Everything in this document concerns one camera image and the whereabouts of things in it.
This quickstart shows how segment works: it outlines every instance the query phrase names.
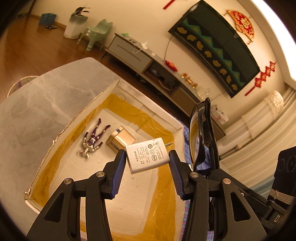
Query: black glasses frame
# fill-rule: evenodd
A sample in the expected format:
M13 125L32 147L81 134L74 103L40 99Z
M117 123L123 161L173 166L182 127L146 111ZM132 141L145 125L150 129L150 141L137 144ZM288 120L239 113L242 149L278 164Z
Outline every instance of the black glasses frame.
M194 160L194 157L192 156L191 152L191 143L189 138L189 148L190 148L190 156L191 161L193 163L193 170L197 170L197 166L203 163L206 159L205 154L205 143L206 146L209 148L210 153L210 163L211 163L211 169L219 169L219 154L218 154L218 148L214 136L212 121L211 121L211 100L209 98L206 98L205 101L198 103L194 106L191 116L190 116L190 127L189 127L189 137L191 136L191 121L194 115L198 112L198 130L199 130L199 149L198 149L198 155L197 158Z

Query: gold cup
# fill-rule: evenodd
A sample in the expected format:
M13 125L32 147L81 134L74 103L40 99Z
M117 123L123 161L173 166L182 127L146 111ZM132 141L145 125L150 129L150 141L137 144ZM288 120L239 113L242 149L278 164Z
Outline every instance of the gold cup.
M194 81L193 81L193 79L191 77L188 77L187 80L186 80L186 82L188 84L190 84L190 85L194 83Z
M119 149L124 149L126 145L133 144L135 140L123 126L120 126L109 136L106 144L117 153Z

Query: white power adapter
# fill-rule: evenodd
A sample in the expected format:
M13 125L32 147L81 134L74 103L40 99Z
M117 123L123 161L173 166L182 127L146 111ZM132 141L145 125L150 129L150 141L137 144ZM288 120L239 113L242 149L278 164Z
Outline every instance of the white power adapter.
M148 49L147 48L147 43L148 43L148 41L146 41L144 43L141 43L141 46L142 46L143 49Z
M162 138L127 145L126 154L131 174L160 167L170 161Z

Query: black speaker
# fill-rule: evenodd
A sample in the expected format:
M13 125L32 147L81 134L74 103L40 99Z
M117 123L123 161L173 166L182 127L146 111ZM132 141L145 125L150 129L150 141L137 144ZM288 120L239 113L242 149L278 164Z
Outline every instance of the black speaker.
M279 153L272 189L290 196L296 196L296 147ZM271 195L267 199L275 201L284 209L287 209L289 206L274 199Z

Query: red fan decoration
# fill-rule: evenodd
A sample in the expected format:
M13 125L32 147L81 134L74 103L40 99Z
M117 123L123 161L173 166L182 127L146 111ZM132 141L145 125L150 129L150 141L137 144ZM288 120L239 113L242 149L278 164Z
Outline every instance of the red fan decoration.
M250 19L236 10L227 10L227 12L235 22L236 29L244 33L252 42L254 42L254 28Z
M275 72L276 70L276 62L269 62L269 67L265 66L265 72L260 73L260 78L255 78L255 85L245 94L247 96L250 94L255 87L261 88L262 81L266 82L266 77L270 77L271 72Z

